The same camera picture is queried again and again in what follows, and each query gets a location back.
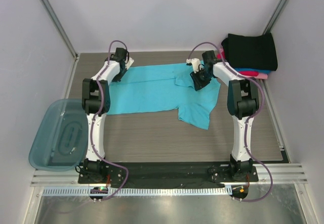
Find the cyan t shirt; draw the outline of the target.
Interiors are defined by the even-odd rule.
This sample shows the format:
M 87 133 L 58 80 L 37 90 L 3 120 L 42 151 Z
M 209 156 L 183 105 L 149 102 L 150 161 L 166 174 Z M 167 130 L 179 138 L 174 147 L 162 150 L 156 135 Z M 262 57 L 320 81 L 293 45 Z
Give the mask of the cyan t shirt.
M 216 79 L 194 89 L 192 68 L 184 63 L 131 67 L 120 82 L 109 86 L 109 115 L 176 109 L 178 118 L 207 130 L 220 91 Z

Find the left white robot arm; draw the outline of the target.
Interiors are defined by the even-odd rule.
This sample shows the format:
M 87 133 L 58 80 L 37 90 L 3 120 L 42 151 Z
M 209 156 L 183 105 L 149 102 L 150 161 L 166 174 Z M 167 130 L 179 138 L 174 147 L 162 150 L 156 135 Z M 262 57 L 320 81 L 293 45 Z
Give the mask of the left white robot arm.
M 108 54 L 102 68 L 82 82 L 82 108 L 88 121 L 88 148 L 79 173 L 79 183 L 102 183 L 107 179 L 104 124 L 110 109 L 109 85 L 118 82 L 133 64 L 126 48 Z

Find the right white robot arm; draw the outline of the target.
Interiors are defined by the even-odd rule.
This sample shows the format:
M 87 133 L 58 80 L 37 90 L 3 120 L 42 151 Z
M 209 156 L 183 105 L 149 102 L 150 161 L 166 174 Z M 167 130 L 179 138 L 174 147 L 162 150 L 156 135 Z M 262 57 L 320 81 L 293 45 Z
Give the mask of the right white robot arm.
M 229 166 L 216 173 L 224 173 L 226 180 L 246 180 L 253 171 L 250 147 L 253 115 L 260 106 L 257 85 L 239 74 L 225 60 L 218 61 L 213 50 L 202 53 L 202 60 L 188 58 L 186 64 L 192 66 L 190 76 L 195 90 L 206 87 L 212 78 L 220 79 L 227 86 L 227 110 L 233 119 L 234 143 Z

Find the magenta folded t shirt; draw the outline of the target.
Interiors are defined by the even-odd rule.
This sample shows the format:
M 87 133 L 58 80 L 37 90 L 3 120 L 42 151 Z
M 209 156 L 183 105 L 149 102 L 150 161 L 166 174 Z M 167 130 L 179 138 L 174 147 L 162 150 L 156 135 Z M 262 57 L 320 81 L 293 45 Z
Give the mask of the magenta folded t shirt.
M 226 61 L 224 52 L 217 54 L 216 58 L 219 60 L 224 58 L 224 60 Z M 259 73 L 256 71 L 238 71 L 238 72 L 243 76 L 249 76 L 249 77 L 257 77 L 259 75 Z

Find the black folded t shirt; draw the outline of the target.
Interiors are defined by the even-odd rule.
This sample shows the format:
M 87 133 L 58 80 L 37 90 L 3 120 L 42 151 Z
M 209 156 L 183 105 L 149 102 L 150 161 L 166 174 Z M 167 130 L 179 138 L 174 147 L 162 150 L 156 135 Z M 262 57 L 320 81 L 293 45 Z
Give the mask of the black folded t shirt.
M 271 33 L 260 36 L 228 34 L 221 42 L 225 59 L 233 68 L 276 71 L 278 60 Z

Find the pink folded t shirt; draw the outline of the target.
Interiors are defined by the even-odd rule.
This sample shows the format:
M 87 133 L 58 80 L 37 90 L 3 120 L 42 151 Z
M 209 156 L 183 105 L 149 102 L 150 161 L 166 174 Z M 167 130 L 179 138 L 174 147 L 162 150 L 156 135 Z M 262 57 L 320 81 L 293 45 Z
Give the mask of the pink folded t shirt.
M 266 79 L 268 79 L 268 74 L 259 73 L 259 75 L 257 77 L 249 77 L 249 78 L 256 78 L 256 79 L 266 80 Z

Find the blue folded t shirt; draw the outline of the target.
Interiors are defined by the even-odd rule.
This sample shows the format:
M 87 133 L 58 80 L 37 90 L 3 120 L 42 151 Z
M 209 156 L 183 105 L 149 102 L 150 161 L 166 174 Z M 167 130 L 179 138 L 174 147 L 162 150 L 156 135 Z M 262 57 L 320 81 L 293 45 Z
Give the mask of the blue folded t shirt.
M 254 69 L 254 68 L 236 68 L 236 71 L 256 71 L 258 73 L 270 74 L 271 70 Z

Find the blue transparent plastic bin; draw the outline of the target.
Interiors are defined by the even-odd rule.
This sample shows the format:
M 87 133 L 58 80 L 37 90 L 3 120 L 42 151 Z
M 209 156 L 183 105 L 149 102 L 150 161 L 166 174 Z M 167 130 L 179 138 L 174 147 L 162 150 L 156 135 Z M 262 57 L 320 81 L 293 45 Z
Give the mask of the blue transparent plastic bin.
M 88 121 L 80 99 L 60 99 L 47 109 L 33 141 L 29 163 L 43 171 L 69 171 L 83 161 Z

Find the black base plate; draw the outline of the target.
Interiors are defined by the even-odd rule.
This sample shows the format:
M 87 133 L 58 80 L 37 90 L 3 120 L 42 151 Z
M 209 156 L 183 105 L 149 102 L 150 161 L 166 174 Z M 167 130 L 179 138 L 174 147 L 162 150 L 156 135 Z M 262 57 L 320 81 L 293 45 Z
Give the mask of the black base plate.
M 253 171 L 244 181 L 226 180 L 224 173 L 229 162 L 168 162 L 168 163 L 124 163 L 107 164 L 107 178 L 102 183 L 93 184 L 105 189 L 209 189 L 224 188 L 226 184 L 242 183 L 243 190 L 235 190 L 234 196 L 244 199 L 249 192 L 251 182 L 257 182 L 258 174 Z M 79 174 L 82 163 L 75 167 Z

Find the left aluminium corner post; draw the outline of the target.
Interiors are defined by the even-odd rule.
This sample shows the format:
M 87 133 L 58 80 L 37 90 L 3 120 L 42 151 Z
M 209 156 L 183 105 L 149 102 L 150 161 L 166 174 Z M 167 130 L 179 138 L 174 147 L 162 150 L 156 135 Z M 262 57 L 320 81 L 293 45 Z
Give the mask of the left aluminium corner post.
M 59 18 L 57 17 L 52 5 L 50 4 L 50 1 L 49 0 L 40 0 L 40 1 L 42 3 L 43 7 L 45 8 L 49 18 L 52 20 L 52 23 L 55 26 L 55 28 L 57 29 L 59 35 L 63 39 L 66 47 L 69 50 L 69 52 L 71 53 L 73 58 L 76 60 L 77 57 L 78 57 L 78 53 L 75 50 L 75 48 L 73 47 L 67 33 L 65 32 L 61 22 L 59 21 Z

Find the aluminium corner post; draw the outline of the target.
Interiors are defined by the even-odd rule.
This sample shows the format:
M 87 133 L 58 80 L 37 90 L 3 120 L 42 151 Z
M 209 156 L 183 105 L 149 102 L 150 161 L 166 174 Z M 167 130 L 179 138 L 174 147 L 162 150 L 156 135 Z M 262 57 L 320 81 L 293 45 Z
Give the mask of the aluminium corner post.
M 267 22 L 262 34 L 271 33 L 272 29 L 274 28 L 276 22 L 280 18 L 281 14 L 283 13 L 286 5 L 288 4 L 289 0 L 279 0 L 278 4 L 276 5 L 269 21 Z
M 52 23 L 55 26 L 55 28 L 57 29 L 59 35 L 63 39 L 66 47 L 69 50 L 69 52 L 71 53 L 73 58 L 76 60 L 77 57 L 78 57 L 78 53 L 75 50 L 75 48 L 73 47 L 67 33 L 65 32 L 61 22 L 59 21 L 59 18 L 57 17 L 52 5 L 50 4 L 50 1 L 49 0 L 40 0 L 40 1 L 42 3 L 43 7 L 45 8 L 49 18 L 52 20 Z

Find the aluminium frame rail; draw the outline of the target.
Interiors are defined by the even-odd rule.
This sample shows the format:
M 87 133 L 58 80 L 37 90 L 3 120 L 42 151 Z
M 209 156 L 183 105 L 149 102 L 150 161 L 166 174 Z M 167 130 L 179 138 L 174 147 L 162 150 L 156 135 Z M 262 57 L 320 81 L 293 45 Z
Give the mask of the aluminium frame rail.
M 104 185 L 114 188 L 123 181 L 126 188 L 136 189 L 198 189 L 217 188 L 221 184 L 283 184 L 306 183 L 301 164 L 255 164 L 250 173 L 231 174 L 227 164 L 218 163 L 127 163 L 129 172 L 106 166 L 103 173 L 87 173 L 81 168 L 65 172 L 36 170 L 32 186 Z

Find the right aluminium corner post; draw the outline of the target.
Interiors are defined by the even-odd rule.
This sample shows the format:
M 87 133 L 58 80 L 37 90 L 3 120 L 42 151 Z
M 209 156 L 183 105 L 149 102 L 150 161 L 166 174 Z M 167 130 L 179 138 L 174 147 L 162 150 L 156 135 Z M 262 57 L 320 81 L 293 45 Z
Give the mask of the right aluminium corner post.
M 276 5 L 269 21 L 267 22 L 262 34 L 271 33 L 272 29 L 274 28 L 276 22 L 280 18 L 281 14 L 283 13 L 286 5 L 288 4 L 289 0 L 279 0 L 278 4 Z

